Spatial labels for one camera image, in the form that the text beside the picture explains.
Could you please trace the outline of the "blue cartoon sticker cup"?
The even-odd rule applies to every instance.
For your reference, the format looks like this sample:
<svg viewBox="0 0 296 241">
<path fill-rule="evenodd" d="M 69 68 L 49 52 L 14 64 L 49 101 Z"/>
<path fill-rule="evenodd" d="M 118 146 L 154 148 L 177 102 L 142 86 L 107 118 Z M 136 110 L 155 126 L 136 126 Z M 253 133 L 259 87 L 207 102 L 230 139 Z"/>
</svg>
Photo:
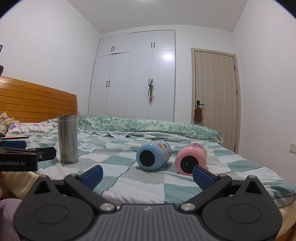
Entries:
<svg viewBox="0 0 296 241">
<path fill-rule="evenodd" d="M 171 157 L 171 147 L 165 141 L 153 141 L 142 144 L 136 153 L 138 166 L 144 171 L 157 171 Z"/>
</svg>

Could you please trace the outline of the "pink cup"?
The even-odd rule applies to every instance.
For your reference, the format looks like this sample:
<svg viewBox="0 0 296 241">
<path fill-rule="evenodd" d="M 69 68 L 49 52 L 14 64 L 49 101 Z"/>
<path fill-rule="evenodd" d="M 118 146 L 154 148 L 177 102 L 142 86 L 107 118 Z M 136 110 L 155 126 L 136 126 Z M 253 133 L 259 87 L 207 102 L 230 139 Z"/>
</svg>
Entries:
<svg viewBox="0 0 296 241">
<path fill-rule="evenodd" d="M 179 174 L 192 176 L 195 166 L 206 168 L 207 151 L 198 143 L 191 143 L 181 149 L 175 158 L 175 167 Z"/>
</svg>

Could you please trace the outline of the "tall stainless steel cup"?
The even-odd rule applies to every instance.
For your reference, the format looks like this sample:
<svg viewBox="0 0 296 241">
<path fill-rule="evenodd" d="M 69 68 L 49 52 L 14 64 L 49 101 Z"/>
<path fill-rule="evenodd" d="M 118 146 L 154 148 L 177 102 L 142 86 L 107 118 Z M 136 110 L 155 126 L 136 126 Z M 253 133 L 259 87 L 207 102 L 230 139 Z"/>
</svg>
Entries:
<svg viewBox="0 0 296 241">
<path fill-rule="evenodd" d="M 58 138 L 61 163 L 77 163 L 79 161 L 79 156 L 76 115 L 58 116 Z"/>
</svg>

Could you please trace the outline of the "white floral pillow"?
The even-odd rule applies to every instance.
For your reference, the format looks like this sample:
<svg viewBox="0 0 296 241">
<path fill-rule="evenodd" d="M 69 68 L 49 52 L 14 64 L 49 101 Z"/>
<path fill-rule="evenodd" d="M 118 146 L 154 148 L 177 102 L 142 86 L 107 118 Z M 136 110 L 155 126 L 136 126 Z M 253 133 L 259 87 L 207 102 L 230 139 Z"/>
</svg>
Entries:
<svg viewBox="0 0 296 241">
<path fill-rule="evenodd" d="M 40 123 L 12 123 L 7 133 L 19 134 L 19 133 L 46 133 L 52 131 L 58 126 L 57 119 L 42 121 Z"/>
</svg>

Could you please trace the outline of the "checkered green bed sheet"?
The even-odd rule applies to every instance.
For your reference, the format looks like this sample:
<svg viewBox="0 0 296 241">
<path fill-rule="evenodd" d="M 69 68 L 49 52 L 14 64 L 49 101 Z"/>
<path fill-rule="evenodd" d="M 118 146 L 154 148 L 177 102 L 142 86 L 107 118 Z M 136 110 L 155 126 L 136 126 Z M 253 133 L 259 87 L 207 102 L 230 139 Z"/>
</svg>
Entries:
<svg viewBox="0 0 296 241">
<path fill-rule="evenodd" d="M 222 147 L 209 135 L 196 140 L 168 133 L 79 132 L 79 160 L 64 164 L 60 156 L 38 164 L 37 171 L 9 172 L 1 181 L 3 198 L 19 199 L 41 175 L 60 180 L 102 166 L 103 179 L 94 192 L 115 203 L 181 204 L 202 191 L 193 168 L 243 181 L 256 176 L 278 207 L 295 201 L 295 185 L 274 171 Z"/>
</svg>

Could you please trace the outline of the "orange wooden headboard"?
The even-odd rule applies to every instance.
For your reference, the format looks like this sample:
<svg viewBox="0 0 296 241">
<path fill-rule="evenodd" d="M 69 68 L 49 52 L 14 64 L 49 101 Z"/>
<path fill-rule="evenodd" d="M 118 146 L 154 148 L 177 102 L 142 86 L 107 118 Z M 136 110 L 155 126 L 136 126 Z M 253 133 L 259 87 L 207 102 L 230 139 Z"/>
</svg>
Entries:
<svg viewBox="0 0 296 241">
<path fill-rule="evenodd" d="M 9 77 L 1 77 L 1 113 L 24 123 L 39 123 L 59 115 L 78 115 L 77 96 Z"/>
</svg>

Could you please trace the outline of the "green floral folded quilt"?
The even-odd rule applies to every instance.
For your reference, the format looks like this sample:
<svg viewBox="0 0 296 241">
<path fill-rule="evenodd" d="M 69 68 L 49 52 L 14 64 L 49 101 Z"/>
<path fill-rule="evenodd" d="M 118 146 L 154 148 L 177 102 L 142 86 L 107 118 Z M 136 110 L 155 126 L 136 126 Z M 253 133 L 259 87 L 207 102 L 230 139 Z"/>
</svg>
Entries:
<svg viewBox="0 0 296 241">
<path fill-rule="evenodd" d="M 190 138 L 223 143 L 217 130 L 189 123 L 162 120 L 118 118 L 103 115 L 80 115 L 77 117 L 79 132 L 123 138 L 134 134 L 163 135 L 172 138 Z"/>
</svg>

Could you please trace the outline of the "light wooden door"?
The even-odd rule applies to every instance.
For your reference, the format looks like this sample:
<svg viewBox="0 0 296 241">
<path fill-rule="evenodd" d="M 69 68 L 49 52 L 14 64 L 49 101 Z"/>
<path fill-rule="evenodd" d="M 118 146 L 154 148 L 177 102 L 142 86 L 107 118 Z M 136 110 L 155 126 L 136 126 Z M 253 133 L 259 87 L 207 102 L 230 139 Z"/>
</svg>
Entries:
<svg viewBox="0 0 296 241">
<path fill-rule="evenodd" d="M 226 52 L 191 49 L 192 111 L 196 101 L 205 104 L 202 126 L 218 130 L 222 146 L 238 153 L 241 126 L 241 95 L 237 58 Z"/>
</svg>

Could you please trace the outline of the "green hanging ornament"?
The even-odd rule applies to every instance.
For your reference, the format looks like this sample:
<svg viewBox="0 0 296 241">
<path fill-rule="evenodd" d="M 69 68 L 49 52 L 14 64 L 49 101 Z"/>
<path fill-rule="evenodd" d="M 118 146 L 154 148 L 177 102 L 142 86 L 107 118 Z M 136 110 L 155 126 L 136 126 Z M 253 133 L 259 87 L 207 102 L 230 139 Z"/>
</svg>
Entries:
<svg viewBox="0 0 296 241">
<path fill-rule="evenodd" d="M 148 83 L 148 86 L 149 86 L 149 90 L 148 90 L 148 103 L 149 105 L 152 104 L 152 101 L 154 99 L 154 82 L 153 82 L 153 79 L 149 79 L 149 83 Z"/>
</svg>

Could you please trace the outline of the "white wardrobe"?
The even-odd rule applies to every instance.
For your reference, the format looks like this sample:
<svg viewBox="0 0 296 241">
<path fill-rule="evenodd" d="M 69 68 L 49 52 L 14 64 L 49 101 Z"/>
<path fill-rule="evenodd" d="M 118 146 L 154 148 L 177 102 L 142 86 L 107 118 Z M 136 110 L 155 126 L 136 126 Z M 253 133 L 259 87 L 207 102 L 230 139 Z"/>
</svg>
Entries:
<svg viewBox="0 0 296 241">
<path fill-rule="evenodd" d="M 100 39 L 88 114 L 173 121 L 175 31 L 126 33 Z M 154 99 L 148 103 L 149 79 Z"/>
</svg>

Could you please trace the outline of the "white wall socket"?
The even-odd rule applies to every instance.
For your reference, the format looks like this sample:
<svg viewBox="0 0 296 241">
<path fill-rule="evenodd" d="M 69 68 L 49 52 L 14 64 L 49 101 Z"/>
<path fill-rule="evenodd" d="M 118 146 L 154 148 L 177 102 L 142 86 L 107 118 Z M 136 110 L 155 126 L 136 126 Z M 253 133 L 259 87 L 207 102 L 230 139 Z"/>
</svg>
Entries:
<svg viewBox="0 0 296 241">
<path fill-rule="evenodd" d="M 296 154 L 296 143 L 290 143 L 290 153 Z"/>
</svg>

